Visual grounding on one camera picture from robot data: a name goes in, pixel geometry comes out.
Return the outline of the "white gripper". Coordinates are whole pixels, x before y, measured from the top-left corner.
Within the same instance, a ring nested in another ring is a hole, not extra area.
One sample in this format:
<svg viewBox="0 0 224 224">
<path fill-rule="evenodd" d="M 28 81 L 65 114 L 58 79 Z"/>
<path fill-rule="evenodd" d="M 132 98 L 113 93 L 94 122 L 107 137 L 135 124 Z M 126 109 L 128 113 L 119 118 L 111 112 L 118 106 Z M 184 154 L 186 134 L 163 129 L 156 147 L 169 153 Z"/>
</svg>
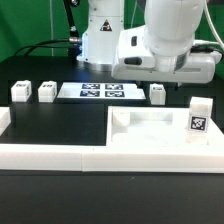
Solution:
<svg viewBox="0 0 224 224">
<path fill-rule="evenodd" d="M 112 77 L 120 80 L 208 83 L 213 79 L 221 54 L 191 53 L 194 34 L 187 30 L 146 25 L 120 33 Z"/>
</svg>

